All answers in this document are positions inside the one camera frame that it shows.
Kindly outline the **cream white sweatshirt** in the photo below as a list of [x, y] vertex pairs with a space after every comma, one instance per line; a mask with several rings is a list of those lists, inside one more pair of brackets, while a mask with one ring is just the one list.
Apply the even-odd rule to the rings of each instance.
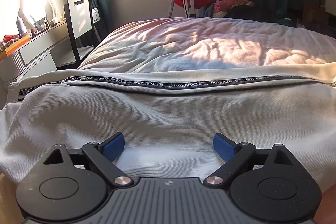
[[155, 73], [57, 71], [11, 84], [1, 172], [21, 182], [56, 143], [125, 137], [133, 177], [200, 177], [221, 160], [216, 133], [286, 145], [322, 190], [335, 184], [335, 63]]

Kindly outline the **pile of colourful clothes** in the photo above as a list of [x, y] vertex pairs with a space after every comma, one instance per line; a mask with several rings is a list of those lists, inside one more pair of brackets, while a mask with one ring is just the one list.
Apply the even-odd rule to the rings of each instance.
[[288, 27], [297, 25], [295, 14], [288, 14], [286, 9], [267, 9], [249, 0], [216, 0], [212, 4], [202, 7], [199, 16], [253, 20], [263, 23], [277, 23]]

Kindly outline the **white vanity dresser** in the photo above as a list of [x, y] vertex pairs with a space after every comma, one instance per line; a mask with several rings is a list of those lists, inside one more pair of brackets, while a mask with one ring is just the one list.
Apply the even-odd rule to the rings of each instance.
[[68, 38], [67, 24], [62, 22], [1, 59], [3, 86], [8, 87], [12, 82], [55, 71], [57, 67], [51, 51]]

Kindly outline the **orange flat box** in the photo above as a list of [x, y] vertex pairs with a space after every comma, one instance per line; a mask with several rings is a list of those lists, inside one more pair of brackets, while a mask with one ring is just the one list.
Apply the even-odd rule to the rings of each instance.
[[20, 48], [21, 46], [24, 46], [30, 40], [31, 40], [30, 37], [28, 35], [26, 35], [26, 36], [20, 38], [19, 40], [17, 40], [16, 42], [13, 42], [7, 48], [5, 48], [3, 51], [1, 51], [0, 61], [4, 60], [6, 57], [10, 56], [18, 48]]

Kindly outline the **black and white chair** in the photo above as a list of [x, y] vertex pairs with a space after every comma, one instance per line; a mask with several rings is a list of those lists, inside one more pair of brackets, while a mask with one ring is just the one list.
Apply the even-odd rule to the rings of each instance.
[[92, 9], [89, 0], [67, 0], [64, 4], [70, 49], [64, 50], [59, 59], [59, 69], [76, 69], [98, 46]]

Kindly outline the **white spray bottle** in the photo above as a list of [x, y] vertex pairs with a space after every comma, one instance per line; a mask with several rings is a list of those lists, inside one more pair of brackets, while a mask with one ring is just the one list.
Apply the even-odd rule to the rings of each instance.
[[27, 28], [26, 28], [26, 26], [23, 22], [23, 19], [19, 16], [17, 17], [16, 25], [17, 25], [19, 35], [20, 36], [25, 36], [25, 34], [27, 33]]

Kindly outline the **wavy white vanity mirror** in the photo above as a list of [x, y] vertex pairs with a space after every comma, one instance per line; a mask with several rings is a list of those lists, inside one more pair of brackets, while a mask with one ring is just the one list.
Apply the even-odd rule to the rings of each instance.
[[28, 29], [37, 32], [57, 24], [57, 12], [51, 0], [19, 0], [18, 17]]

